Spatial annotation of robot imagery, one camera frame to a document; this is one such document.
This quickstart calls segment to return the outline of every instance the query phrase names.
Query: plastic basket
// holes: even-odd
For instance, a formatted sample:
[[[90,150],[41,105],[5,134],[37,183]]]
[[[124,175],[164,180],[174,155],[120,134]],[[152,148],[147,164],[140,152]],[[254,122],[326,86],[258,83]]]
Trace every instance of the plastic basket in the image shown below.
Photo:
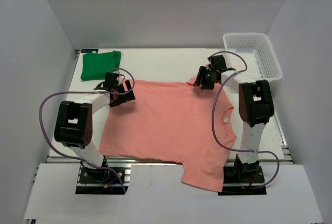
[[[269,37],[263,33],[227,33],[223,36],[225,50],[235,52],[244,58],[248,70],[243,74],[269,82],[279,80],[283,74]],[[227,66],[236,70],[244,69],[243,62],[226,54]]]

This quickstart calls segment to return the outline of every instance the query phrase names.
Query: white enclosure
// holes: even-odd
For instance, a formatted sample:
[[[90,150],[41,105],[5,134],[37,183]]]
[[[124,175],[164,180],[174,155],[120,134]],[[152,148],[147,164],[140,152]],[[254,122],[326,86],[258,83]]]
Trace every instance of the white enclosure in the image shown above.
[[[222,48],[265,33],[283,72],[272,87],[295,163],[332,223],[332,0],[0,0],[2,223],[21,223],[48,147],[38,107],[68,88],[81,48]],[[44,110],[49,136],[61,98]]]

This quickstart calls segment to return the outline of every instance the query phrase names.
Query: white table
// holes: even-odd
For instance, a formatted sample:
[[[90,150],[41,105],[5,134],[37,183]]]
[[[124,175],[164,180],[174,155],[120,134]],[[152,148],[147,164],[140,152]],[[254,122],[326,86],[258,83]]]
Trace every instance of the white table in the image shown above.
[[[220,49],[99,49],[98,53],[121,51],[120,67],[130,71],[135,79],[151,81],[188,81],[198,72],[199,66],[206,65],[207,57],[220,51]],[[83,66],[83,53],[79,55],[77,65],[74,71],[70,91],[93,91],[93,88],[102,80],[81,81],[80,76]],[[237,135],[234,148],[240,148],[242,139],[243,121],[240,118],[238,108],[238,94],[229,88],[225,91],[234,106],[231,115],[231,123],[235,134]],[[80,99],[83,95],[69,94],[68,101]],[[102,132],[107,119],[109,107],[104,107],[93,115],[93,137],[92,141],[99,148]],[[279,159],[284,159],[281,145],[283,136],[280,132],[280,126],[276,118],[270,118],[262,134],[260,150],[273,151]],[[53,145],[61,152],[76,156],[69,148],[56,142],[53,138]],[[236,153],[231,152],[229,159],[235,159]],[[60,155],[50,151],[50,158],[59,158]],[[269,154],[259,154],[261,160],[274,160]]]
[[[275,165],[262,165],[270,178]],[[281,165],[267,195],[218,196],[181,183],[181,165],[133,165],[125,195],[75,194],[79,164],[41,164],[25,219],[37,224],[322,222],[302,165]]]

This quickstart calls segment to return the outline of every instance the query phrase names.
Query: green cloth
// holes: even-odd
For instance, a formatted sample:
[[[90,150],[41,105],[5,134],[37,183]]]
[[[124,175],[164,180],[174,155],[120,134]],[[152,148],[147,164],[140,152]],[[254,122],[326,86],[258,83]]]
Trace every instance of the green cloth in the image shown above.
[[[102,80],[106,72],[119,67],[121,52],[86,53],[83,55],[83,70],[81,80]]]

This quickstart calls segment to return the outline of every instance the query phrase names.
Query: pink t-shirt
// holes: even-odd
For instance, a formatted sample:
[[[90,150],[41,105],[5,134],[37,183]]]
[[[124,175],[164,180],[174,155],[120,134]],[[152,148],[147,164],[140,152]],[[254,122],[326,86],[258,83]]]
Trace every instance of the pink t-shirt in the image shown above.
[[[137,80],[136,100],[110,108],[99,151],[105,156],[150,158],[182,163],[182,182],[221,191],[223,167],[229,151],[221,148],[211,131],[216,92],[183,82]],[[233,106],[225,92],[216,107],[219,140],[232,147],[236,135],[230,116]]]

